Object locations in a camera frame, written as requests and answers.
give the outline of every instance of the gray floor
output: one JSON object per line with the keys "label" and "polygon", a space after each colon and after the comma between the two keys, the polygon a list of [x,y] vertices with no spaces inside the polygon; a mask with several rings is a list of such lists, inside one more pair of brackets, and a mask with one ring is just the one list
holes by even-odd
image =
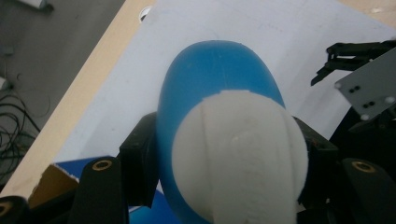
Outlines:
{"label": "gray floor", "polygon": [[[0,56],[0,77],[13,86],[12,90],[1,91],[0,97],[20,97],[39,128],[49,119],[123,0],[48,2],[53,10],[0,0],[0,46],[14,50],[11,56]],[[17,103],[12,100],[16,99],[9,99],[8,103]],[[0,113],[6,110],[0,106]],[[33,126],[25,122],[25,131],[33,133]],[[9,123],[0,119],[0,126],[5,129],[12,129]],[[0,159],[0,174],[9,164],[10,160]]]}

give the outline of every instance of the blue and white object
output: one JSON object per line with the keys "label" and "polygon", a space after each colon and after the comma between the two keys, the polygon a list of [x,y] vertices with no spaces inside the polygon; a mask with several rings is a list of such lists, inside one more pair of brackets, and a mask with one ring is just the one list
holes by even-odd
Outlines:
{"label": "blue and white object", "polygon": [[303,135],[262,60],[229,41],[171,64],[157,118],[160,180],[182,223],[295,223]]}

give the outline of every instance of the floor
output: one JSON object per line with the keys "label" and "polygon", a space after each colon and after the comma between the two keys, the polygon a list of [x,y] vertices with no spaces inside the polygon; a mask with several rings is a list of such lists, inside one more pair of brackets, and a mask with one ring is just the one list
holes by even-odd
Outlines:
{"label": "floor", "polygon": [[[48,3],[50,7],[38,10],[15,0],[0,1],[0,77],[11,84],[0,90],[0,186],[61,101],[123,0]],[[1,55],[4,49],[13,52]]]}

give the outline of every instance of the white sheet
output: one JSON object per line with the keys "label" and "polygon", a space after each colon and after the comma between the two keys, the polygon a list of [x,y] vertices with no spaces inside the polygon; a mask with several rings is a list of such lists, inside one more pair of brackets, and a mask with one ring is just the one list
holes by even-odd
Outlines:
{"label": "white sheet", "polygon": [[56,161],[117,155],[140,118],[156,111],[177,54],[210,39],[253,49],[275,77],[289,112],[329,138],[349,104],[333,88],[347,73],[333,73],[310,87],[327,60],[325,49],[394,36],[396,30],[333,0],[158,0]]}

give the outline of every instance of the tangled wires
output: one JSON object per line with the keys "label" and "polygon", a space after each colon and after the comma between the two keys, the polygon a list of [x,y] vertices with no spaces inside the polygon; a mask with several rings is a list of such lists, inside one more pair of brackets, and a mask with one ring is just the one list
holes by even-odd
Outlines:
{"label": "tangled wires", "polygon": [[28,131],[28,123],[35,133],[40,132],[20,97],[8,94],[0,98],[0,185],[12,175],[35,141],[36,134]]}

